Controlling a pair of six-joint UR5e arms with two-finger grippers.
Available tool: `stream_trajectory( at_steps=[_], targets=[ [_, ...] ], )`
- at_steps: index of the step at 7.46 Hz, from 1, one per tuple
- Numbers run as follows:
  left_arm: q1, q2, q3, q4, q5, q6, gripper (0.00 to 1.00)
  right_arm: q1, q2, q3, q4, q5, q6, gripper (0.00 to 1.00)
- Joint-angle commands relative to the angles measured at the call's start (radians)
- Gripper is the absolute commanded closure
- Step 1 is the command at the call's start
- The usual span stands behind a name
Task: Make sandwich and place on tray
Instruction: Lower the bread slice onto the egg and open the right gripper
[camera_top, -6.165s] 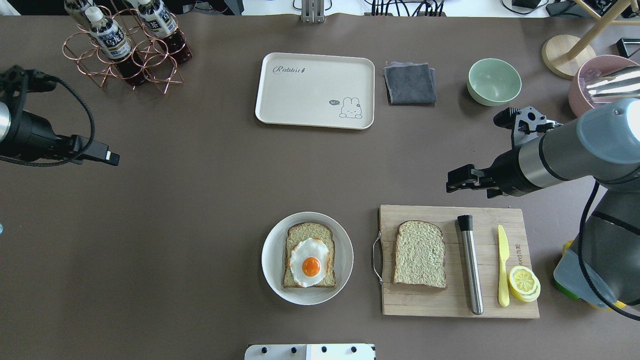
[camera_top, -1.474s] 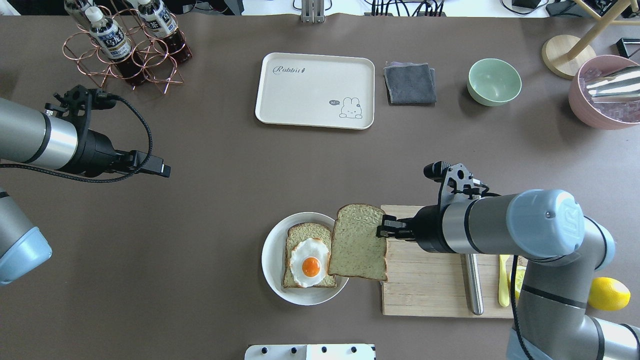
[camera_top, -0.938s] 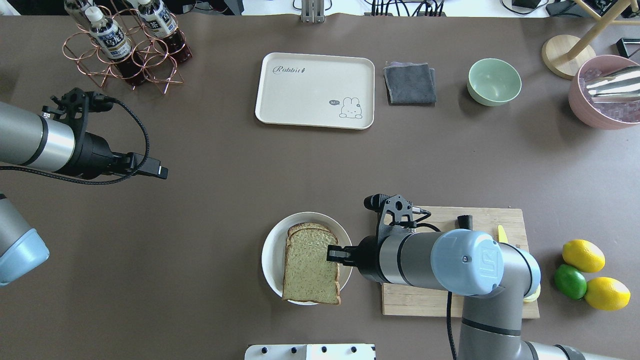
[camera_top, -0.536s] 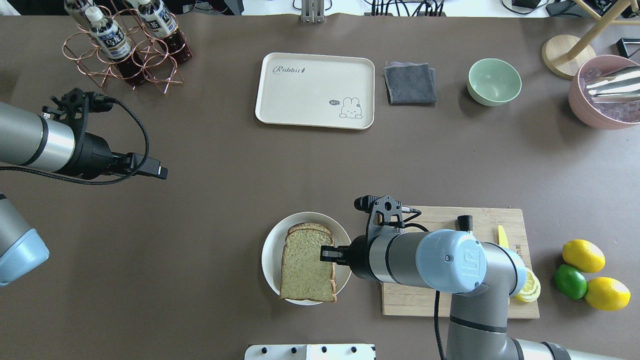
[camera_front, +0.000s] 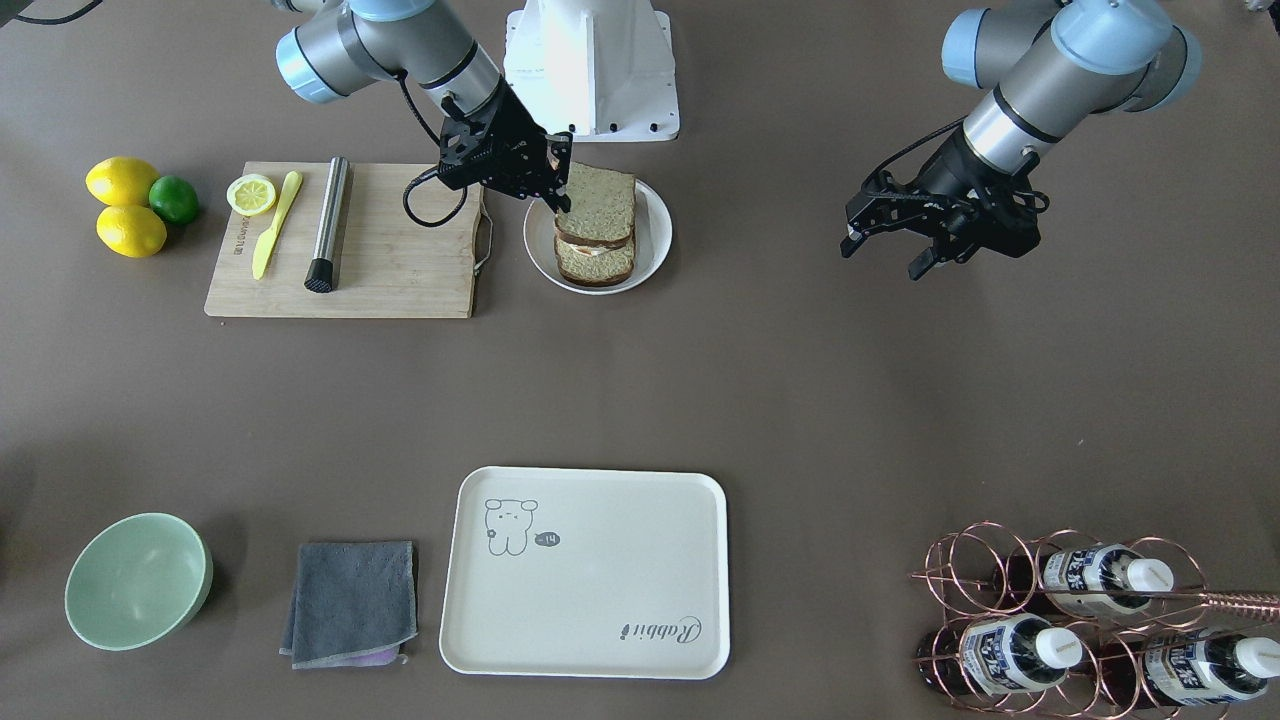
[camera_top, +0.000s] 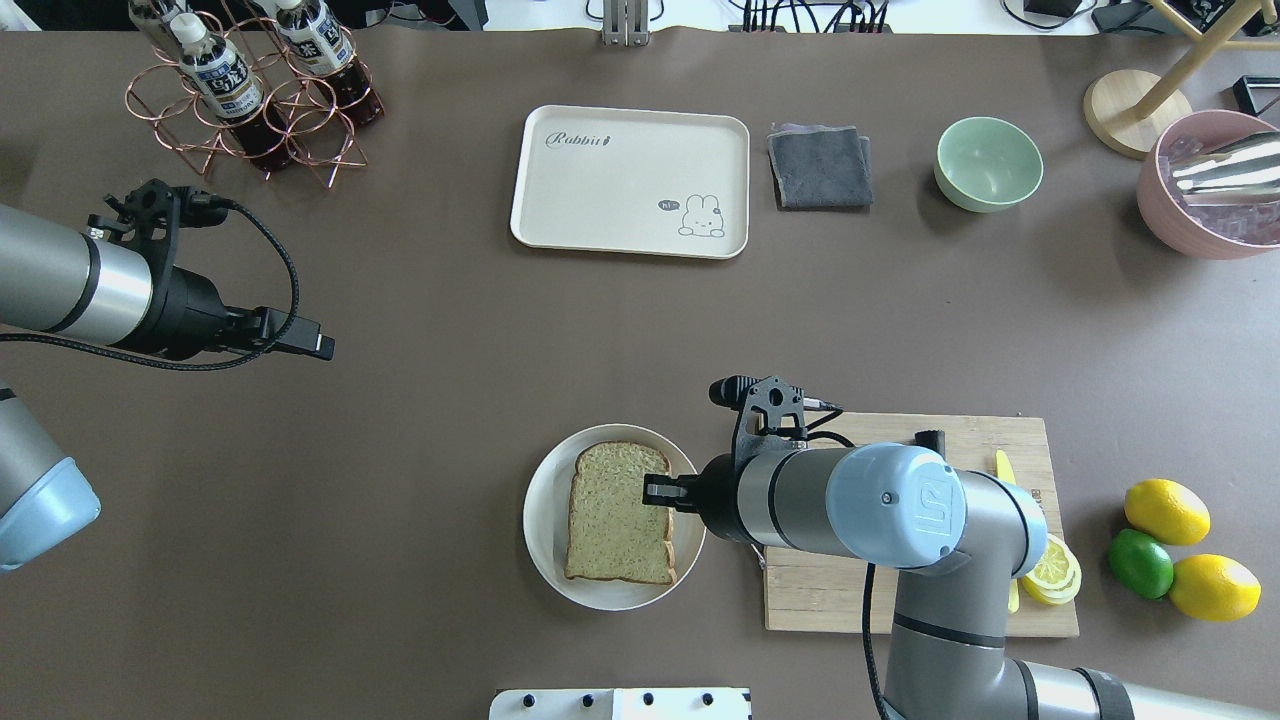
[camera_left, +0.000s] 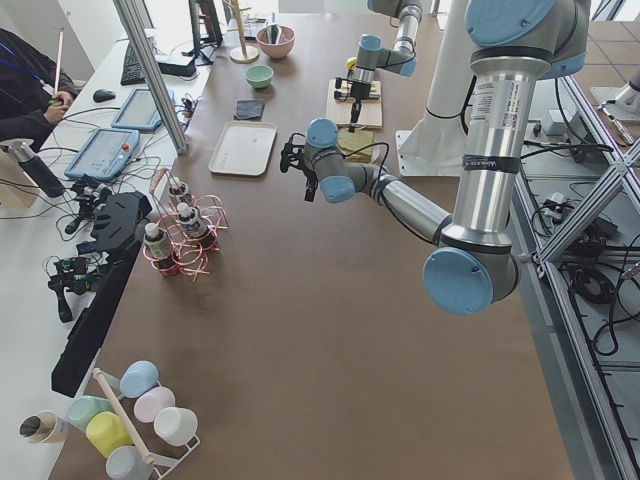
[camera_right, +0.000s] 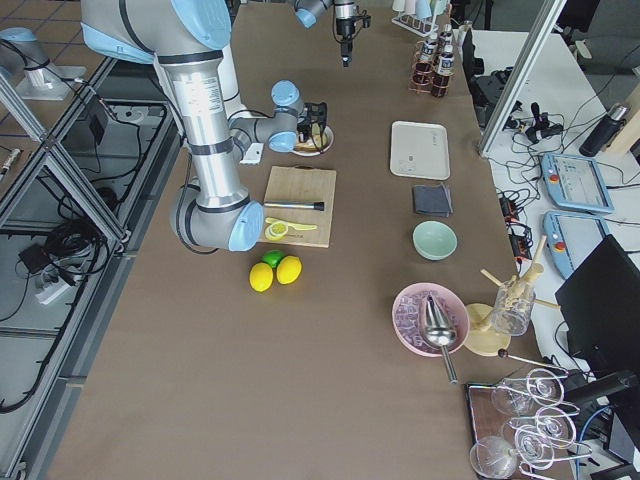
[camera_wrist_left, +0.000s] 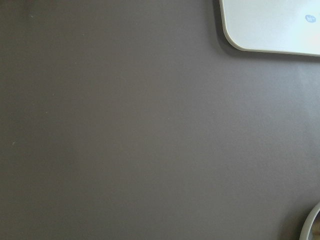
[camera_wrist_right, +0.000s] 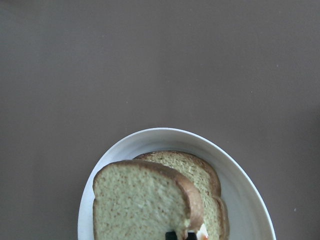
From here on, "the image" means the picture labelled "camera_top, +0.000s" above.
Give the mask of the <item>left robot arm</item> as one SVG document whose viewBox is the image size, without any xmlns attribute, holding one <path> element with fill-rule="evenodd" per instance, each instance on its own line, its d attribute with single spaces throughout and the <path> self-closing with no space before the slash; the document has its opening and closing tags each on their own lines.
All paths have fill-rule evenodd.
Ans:
<svg viewBox="0 0 1280 720">
<path fill-rule="evenodd" d="M 174 263 L 182 227 L 216 224 L 232 202 L 122 213 L 86 233 L 3 209 L 3 323 L 8 342 L 46 342 L 145 366 L 195 372 L 202 352 L 241 365 L 271 351 L 330 360 L 334 340 L 291 306 L 227 306 L 207 278 Z M 92 486 L 10 386 L 3 387 L 3 571 L 12 573 L 92 523 Z"/>
</svg>

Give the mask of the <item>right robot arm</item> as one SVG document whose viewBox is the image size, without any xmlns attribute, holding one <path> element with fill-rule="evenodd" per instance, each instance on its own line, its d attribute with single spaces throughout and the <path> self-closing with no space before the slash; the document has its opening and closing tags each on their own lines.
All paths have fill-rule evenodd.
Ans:
<svg viewBox="0 0 1280 720">
<path fill-rule="evenodd" d="M 1041 560 L 1044 515 L 1024 489 L 955 470 L 929 448 L 783 442 L 716 457 L 696 475 L 650 474 L 643 501 L 695 512 L 727 541 L 896 569 L 881 674 L 892 719 L 1267 717 L 1088 667 L 1009 657 L 1009 587 Z"/>
</svg>

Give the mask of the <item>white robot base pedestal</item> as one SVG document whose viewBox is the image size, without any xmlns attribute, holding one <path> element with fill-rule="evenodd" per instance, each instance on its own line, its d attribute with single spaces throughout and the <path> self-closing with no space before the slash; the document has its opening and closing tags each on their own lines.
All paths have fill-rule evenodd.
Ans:
<svg viewBox="0 0 1280 720">
<path fill-rule="evenodd" d="M 751 719 L 748 688 L 621 687 L 508 689 L 489 719 Z"/>
</svg>

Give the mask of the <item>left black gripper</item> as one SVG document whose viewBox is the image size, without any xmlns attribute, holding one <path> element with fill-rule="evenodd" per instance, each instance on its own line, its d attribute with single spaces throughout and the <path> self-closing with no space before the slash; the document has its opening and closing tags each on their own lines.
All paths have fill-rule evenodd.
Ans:
<svg viewBox="0 0 1280 720">
<path fill-rule="evenodd" d="M 168 266 L 154 281 L 150 301 L 150 355 L 170 361 L 204 352 L 248 360 L 269 352 L 333 360 L 337 342 L 319 323 L 271 307 L 227 306 L 207 278 Z"/>
</svg>

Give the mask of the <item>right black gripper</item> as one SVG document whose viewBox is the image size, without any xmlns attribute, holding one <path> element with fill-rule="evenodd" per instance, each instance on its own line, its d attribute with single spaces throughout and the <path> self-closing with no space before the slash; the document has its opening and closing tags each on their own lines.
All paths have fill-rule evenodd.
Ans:
<svg viewBox="0 0 1280 720">
<path fill-rule="evenodd" d="M 712 459 L 698 474 L 643 478 L 643 503 L 695 512 L 705 528 L 724 541 L 750 541 L 737 502 L 739 475 L 731 454 Z"/>
</svg>

